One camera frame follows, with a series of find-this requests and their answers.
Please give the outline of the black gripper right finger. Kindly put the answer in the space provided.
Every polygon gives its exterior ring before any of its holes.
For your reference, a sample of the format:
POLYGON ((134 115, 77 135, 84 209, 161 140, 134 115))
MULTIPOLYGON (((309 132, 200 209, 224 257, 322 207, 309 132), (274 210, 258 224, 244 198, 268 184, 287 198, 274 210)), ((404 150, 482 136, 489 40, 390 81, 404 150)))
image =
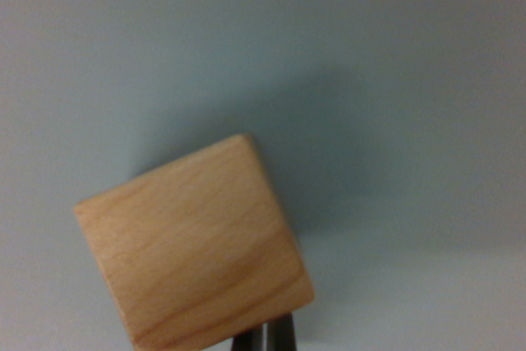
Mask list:
POLYGON ((293 314, 287 313, 267 324, 266 349, 269 351, 297 351, 293 314))

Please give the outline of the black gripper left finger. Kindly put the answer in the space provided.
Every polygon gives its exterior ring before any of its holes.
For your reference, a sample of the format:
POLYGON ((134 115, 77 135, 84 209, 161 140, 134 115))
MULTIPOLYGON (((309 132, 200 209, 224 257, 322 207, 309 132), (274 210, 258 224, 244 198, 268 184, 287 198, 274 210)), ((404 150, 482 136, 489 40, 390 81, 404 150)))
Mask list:
POLYGON ((263 351, 265 349, 265 326, 261 325, 233 337, 231 351, 263 351))

